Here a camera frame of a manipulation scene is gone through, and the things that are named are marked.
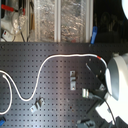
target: pegboard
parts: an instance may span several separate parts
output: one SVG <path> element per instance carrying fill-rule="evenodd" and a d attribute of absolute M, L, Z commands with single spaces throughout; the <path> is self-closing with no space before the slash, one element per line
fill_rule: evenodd
<path fill-rule="evenodd" d="M 37 73 L 42 62 L 55 54 L 93 53 L 106 62 L 113 52 L 126 53 L 128 44 L 55 44 L 55 43 L 0 43 L 0 69 L 11 75 L 24 98 L 29 98 L 35 87 Z M 82 98 L 82 88 L 96 89 L 100 82 L 87 69 L 92 61 L 104 71 L 101 61 L 91 57 L 53 58 L 42 68 L 36 94 L 29 102 L 23 102 L 12 86 L 13 102 L 4 115 L 6 123 L 1 128 L 76 128 L 76 122 L 87 119 L 86 112 L 96 100 Z M 76 91 L 70 91 L 70 71 L 76 71 Z M 45 105 L 32 114 L 29 110 L 36 100 L 43 97 Z M 9 104 L 9 88 L 0 77 L 0 111 Z M 96 124 L 103 123 L 96 112 Z M 120 128 L 127 125 L 121 120 Z"/>

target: cable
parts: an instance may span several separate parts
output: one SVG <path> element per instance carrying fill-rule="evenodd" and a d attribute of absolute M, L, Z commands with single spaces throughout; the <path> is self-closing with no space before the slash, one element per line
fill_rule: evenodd
<path fill-rule="evenodd" d="M 3 37 L 1 37 L 1 39 L 3 39 L 5 42 L 7 42 L 7 40 L 5 40 Z"/>
<path fill-rule="evenodd" d="M 9 106 L 8 106 L 7 110 L 4 111 L 4 112 L 0 112 L 0 115 L 6 114 L 10 110 L 11 104 L 12 104 L 12 88 L 11 88 L 11 84 L 10 84 L 9 80 L 7 79 L 7 77 L 5 75 L 3 75 L 3 78 L 7 81 L 8 86 L 9 86 L 9 90 L 10 90 L 10 103 L 9 103 Z"/>
<path fill-rule="evenodd" d="M 23 36 L 23 33 L 22 33 L 21 30 L 20 30 L 20 34 L 21 34 L 21 37 L 22 37 L 22 39 L 23 39 L 23 42 L 25 42 L 25 39 L 24 39 L 24 36 Z"/>
<path fill-rule="evenodd" d="M 0 70 L 0 73 L 3 73 L 4 75 L 6 75 L 6 76 L 10 79 L 10 81 L 13 83 L 13 85 L 14 85 L 16 91 L 17 91 L 17 94 L 18 94 L 19 98 L 20 98 L 22 101 L 27 102 L 27 101 L 30 101 L 30 100 L 33 98 L 33 96 L 35 95 L 36 88 L 37 88 L 37 86 L 38 86 L 38 82 L 39 82 L 39 78 L 40 78 L 40 72 L 41 72 L 41 70 L 42 70 L 42 67 L 44 66 L 44 64 L 45 64 L 49 59 L 51 59 L 51 58 L 56 58 L 56 57 L 64 57 L 64 58 L 69 58 L 69 57 L 95 57 L 95 58 L 98 58 L 99 60 L 101 60 L 101 61 L 104 63 L 105 68 L 107 68 L 107 64 L 106 64 L 105 60 L 104 60 L 103 58 L 101 58 L 101 57 L 95 55 L 95 54 L 72 54 L 72 55 L 52 55 L 52 56 L 49 56 L 48 58 L 46 58 L 46 59 L 44 60 L 44 62 L 41 64 L 41 66 L 40 66 L 40 68 L 39 68 L 39 71 L 38 71 L 38 74 L 37 74 L 36 85 L 35 85 L 33 94 L 32 94 L 31 97 L 28 98 L 28 99 L 25 99 L 25 98 L 23 98 L 23 97 L 20 95 L 19 90 L 18 90 L 18 88 L 17 88 L 17 86 L 16 86 L 14 80 L 11 78 L 11 76 L 10 76 L 8 73 L 6 73 L 5 71 L 2 71 L 2 70 Z"/>
<path fill-rule="evenodd" d="M 117 127 L 117 124 L 116 124 L 116 121 L 115 121 L 115 119 L 114 119 L 114 115 L 113 115 L 113 113 L 112 113 L 112 110 L 111 110 L 111 108 L 110 108 L 108 102 L 107 102 L 106 100 L 102 99 L 101 97 L 97 96 L 97 95 L 93 95 L 93 97 L 95 97 L 95 98 L 97 98 L 97 99 L 100 99 L 101 101 L 103 101 L 103 102 L 105 102 L 105 103 L 107 104 L 107 106 L 108 106 L 108 108 L 109 108 L 109 110 L 110 110 L 110 113 L 111 113 L 111 115 L 112 115 L 112 119 L 113 119 L 113 121 L 114 121 L 114 123 L 115 123 L 115 126 L 116 126 L 116 128 L 118 128 L 118 127 Z"/>

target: metal clip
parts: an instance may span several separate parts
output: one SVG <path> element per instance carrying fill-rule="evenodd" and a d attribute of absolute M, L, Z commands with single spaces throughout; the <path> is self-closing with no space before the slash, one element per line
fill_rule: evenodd
<path fill-rule="evenodd" d="M 45 102 L 44 102 L 44 99 L 41 98 L 40 100 L 38 100 L 38 101 L 35 103 L 35 105 L 33 105 L 33 106 L 30 108 L 30 111 L 31 111 L 32 113 L 35 113 L 36 111 L 38 111 L 38 110 L 41 108 L 41 106 L 42 106 L 44 103 L 45 103 Z"/>
<path fill-rule="evenodd" d="M 76 90 L 76 76 L 75 71 L 70 71 L 70 90 Z"/>

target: red object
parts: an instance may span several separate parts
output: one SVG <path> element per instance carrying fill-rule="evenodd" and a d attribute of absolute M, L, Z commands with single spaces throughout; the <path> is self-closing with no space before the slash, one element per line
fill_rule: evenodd
<path fill-rule="evenodd" d="M 23 8 L 23 15 L 25 15 L 25 8 Z"/>
<path fill-rule="evenodd" d="M 99 60 L 101 60 L 101 57 L 97 56 L 97 58 L 98 58 Z"/>
<path fill-rule="evenodd" d="M 10 12 L 14 11 L 14 9 L 12 7 L 6 6 L 4 4 L 1 5 L 1 9 L 7 10 L 7 11 L 10 11 Z"/>

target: white cord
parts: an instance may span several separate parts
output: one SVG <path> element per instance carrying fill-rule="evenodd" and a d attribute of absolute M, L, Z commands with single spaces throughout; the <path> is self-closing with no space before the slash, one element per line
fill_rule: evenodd
<path fill-rule="evenodd" d="M 9 80 L 7 79 L 7 77 L 5 75 L 3 75 L 3 78 L 7 81 L 8 85 L 9 85 L 9 90 L 10 90 L 10 103 L 9 103 L 9 106 L 8 106 L 7 110 L 4 111 L 4 112 L 0 112 L 0 115 L 6 114 L 10 110 L 11 104 L 12 104 L 12 88 L 11 88 L 11 84 L 10 84 Z"/>
<path fill-rule="evenodd" d="M 3 78 L 6 79 L 6 81 L 8 82 L 9 88 L 10 88 L 10 104 L 9 104 L 9 107 L 8 107 L 8 109 L 7 109 L 5 112 L 1 112 L 0 115 L 6 114 L 6 113 L 9 111 L 9 109 L 10 109 L 10 107 L 11 107 L 11 103 L 12 103 L 12 89 L 11 89 L 11 85 L 10 85 L 10 82 L 9 82 L 9 80 L 7 79 L 7 77 L 8 77 L 8 78 L 11 80 L 11 82 L 13 83 L 13 85 L 14 85 L 14 87 L 15 87 L 15 89 L 16 89 L 16 91 L 17 91 L 17 94 L 18 94 L 18 96 L 20 97 L 20 99 L 21 99 L 22 101 L 26 101 L 26 102 L 27 102 L 27 101 L 30 101 L 30 100 L 33 98 L 33 96 L 35 95 L 36 88 L 37 88 L 38 82 L 39 82 L 40 72 L 41 72 L 41 70 L 42 70 L 43 65 L 44 65 L 49 59 L 55 58 L 55 57 L 67 57 L 67 58 L 69 58 L 69 57 L 86 57 L 86 56 L 98 58 L 99 60 L 101 60 L 101 61 L 104 63 L 105 68 L 107 68 L 107 64 L 106 64 L 105 60 L 104 60 L 103 58 L 101 58 L 101 57 L 95 55 L 95 54 L 72 54 L 72 55 L 53 55 L 53 56 L 50 56 L 50 57 L 46 58 L 46 59 L 44 60 L 44 62 L 41 64 L 40 69 L 39 69 L 39 71 L 38 71 L 37 80 L 36 80 L 36 85 L 35 85 L 33 94 L 32 94 L 32 96 L 31 96 L 30 98 L 28 98 L 28 99 L 24 99 L 24 98 L 20 95 L 19 90 L 18 90 L 18 88 L 17 88 L 17 86 L 16 86 L 14 80 L 11 78 L 11 76 L 10 76 L 8 73 L 6 73 L 5 71 L 0 70 L 0 73 L 3 73 L 3 74 L 4 74 L 4 75 L 3 75 Z"/>

